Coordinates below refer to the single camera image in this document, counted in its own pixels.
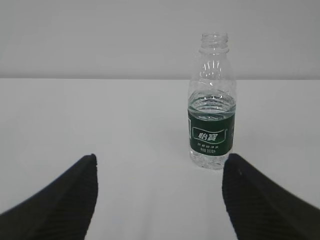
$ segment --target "bottle base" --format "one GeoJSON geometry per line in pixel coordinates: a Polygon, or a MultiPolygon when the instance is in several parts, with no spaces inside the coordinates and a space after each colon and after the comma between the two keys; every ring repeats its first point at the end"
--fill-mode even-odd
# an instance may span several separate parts
{"type": "Polygon", "coordinates": [[[222,170],[231,152],[232,151],[230,150],[228,153],[222,156],[209,156],[190,148],[189,153],[190,158],[197,166],[205,169],[222,170]]]}

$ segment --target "plastic water bottle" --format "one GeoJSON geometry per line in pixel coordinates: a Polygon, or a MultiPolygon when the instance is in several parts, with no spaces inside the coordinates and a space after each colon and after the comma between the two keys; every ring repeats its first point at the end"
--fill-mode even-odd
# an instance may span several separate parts
{"type": "Polygon", "coordinates": [[[226,33],[204,33],[188,91],[188,124],[192,161],[222,169],[232,151],[236,80],[227,60],[226,33]]]}

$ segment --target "green label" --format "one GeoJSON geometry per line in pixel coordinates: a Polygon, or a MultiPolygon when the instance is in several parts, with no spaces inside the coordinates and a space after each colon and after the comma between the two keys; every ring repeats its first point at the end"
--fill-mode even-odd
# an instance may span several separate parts
{"type": "Polygon", "coordinates": [[[222,156],[233,146],[235,115],[218,121],[195,118],[188,112],[190,146],[198,153],[222,156]]]}

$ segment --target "white wall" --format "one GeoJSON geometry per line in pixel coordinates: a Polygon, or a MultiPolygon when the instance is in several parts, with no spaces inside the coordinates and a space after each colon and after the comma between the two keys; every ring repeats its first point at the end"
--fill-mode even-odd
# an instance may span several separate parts
{"type": "Polygon", "coordinates": [[[0,77],[188,78],[229,33],[239,78],[320,79],[319,0],[0,0],[0,77]]]}

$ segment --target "white tabletop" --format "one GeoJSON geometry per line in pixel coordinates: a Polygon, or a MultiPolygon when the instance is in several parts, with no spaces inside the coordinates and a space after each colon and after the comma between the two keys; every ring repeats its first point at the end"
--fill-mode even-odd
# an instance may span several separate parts
{"type": "MultiPolygon", "coordinates": [[[[0,212],[84,155],[86,240],[235,240],[222,172],[188,153],[187,80],[0,79],[0,212]]],[[[320,80],[239,80],[234,152],[320,208],[320,80]]]]}

